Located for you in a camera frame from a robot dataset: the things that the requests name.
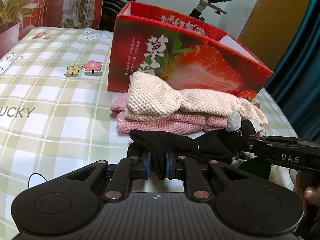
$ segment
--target curtain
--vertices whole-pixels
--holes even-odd
[[[320,130],[320,0],[310,0],[301,25],[265,85],[299,137]]]

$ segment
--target wooden door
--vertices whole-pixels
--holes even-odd
[[[238,40],[271,70],[284,55],[310,0],[257,0]]]

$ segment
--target red cardboard box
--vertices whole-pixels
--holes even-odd
[[[130,1],[116,18],[108,90],[126,92],[134,71],[157,75],[177,90],[213,89],[250,101],[273,73],[225,31]]]

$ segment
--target bed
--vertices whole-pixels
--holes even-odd
[[[49,180],[97,160],[126,157],[131,140],[117,133],[109,109],[121,95],[107,91],[111,42],[109,32],[41,27],[0,62],[0,239],[18,232],[10,207],[33,172]],[[264,135],[297,136],[265,89],[256,101],[269,120]],[[293,189],[287,168],[272,167],[269,180]],[[183,191],[181,181],[155,177],[135,188]]]

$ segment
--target cream knit sweater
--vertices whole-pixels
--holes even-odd
[[[175,90],[159,77],[142,72],[130,78],[125,117],[132,120],[159,120],[181,110],[223,117],[238,112],[242,119],[268,123],[265,114],[245,98],[207,89]]]

